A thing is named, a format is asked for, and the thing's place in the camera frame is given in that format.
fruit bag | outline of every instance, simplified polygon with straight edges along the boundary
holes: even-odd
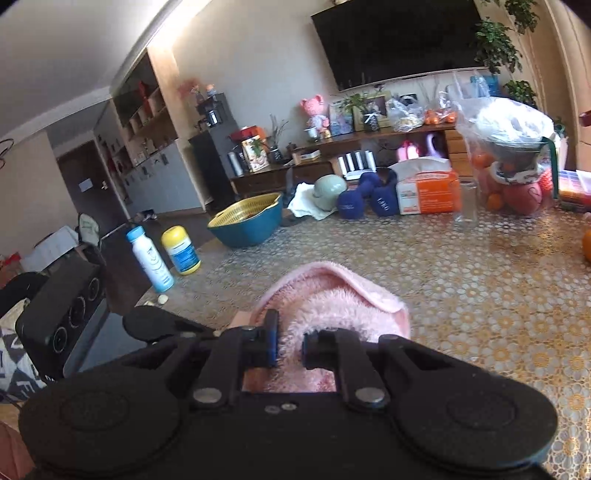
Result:
[[[525,216],[551,206],[558,179],[556,143],[560,142],[554,122],[507,98],[470,98],[456,103],[456,128],[466,141],[483,205]]]

green plant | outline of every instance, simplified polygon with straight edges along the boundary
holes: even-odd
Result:
[[[538,108],[538,104],[535,102],[537,95],[532,90],[529,82],[525,80],[511,80],[505,85],[505,89],[511,100],[524,103],[536,109]]]
[[[289,123],[288,120],[282,120],[281,123],[277,121],[277,117],[273,114],[271,117],[271,135],[267,137],[267,144],[275,148],[279,146],[279,138],[285,130],[285,126]]]
[[[260,157],[262,153],[265,151],[265,142],[260,138],[253,138],[251,139],[250,143],[252,152],[255,154],[257,158]]]
[[[507,35],[507,31],[511,29],[502,23],[493,22],[488,17],[479,23],[478,27],[476,61],[481,61],[491,73],[500,73],[499,67],[503,65],[506,65],[511,73],[515,71],[515,68],[521,72],[522,66],[519,61],[521,53]]]
[[[535,0],[505,0],[505,9],[513,17],[517,32],[521,35],[529,28],[534,31],[540,16],[532,12],[531,7],[537,5]]]
[[[368,93],[353,93],[352,95],[347,95],[341,100],[341,107],[343,110],[347,110],[351,114],[353,114],[354,109],[358,108],[363,115],[367,115],[369,113],[367,104],[368,95]]]

black speaker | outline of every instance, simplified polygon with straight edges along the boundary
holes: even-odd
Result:
[[[81,336],[88,343],[85,328],[101,305],[100,310],[105,310],[100,266],[71,255],[31,300],[16,324],[17,335],[42,378],[68,376],[64,366]]]

plastic container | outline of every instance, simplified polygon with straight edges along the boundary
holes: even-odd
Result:
[[[258,245],[281,223],[281,193],[267,193],[241,200],[218,213],[207,225],[230,248]]]
[[[161,241],[181,275],[189,275],[201,266],[191,239],[183,227],[177,225],[169,228],[162,234]]]
[[[144,231],[137,226],[127,233],[127,240],[131,242],[135,258],[146,272],[158,293],[167,291],[174,285],[174,278],[164,264],[162,257]]]

orange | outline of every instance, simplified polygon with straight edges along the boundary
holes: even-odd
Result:
[[[591,230],[587,230],[583,236],[583,255],[591,262]]]
[[[497,210],[502,209],[504,206],[505,206],[505,201],[503,200],[503,197],[499,193],[493,193],[488,196],[488,200],[486,201],[486,209],[487,210],[491,210],[492,212],[496,212]]]
[[[472,157],[472,165],[477,170],[483,170],[484,168],[490,167],[495,161],[490,153],[479,153]]]

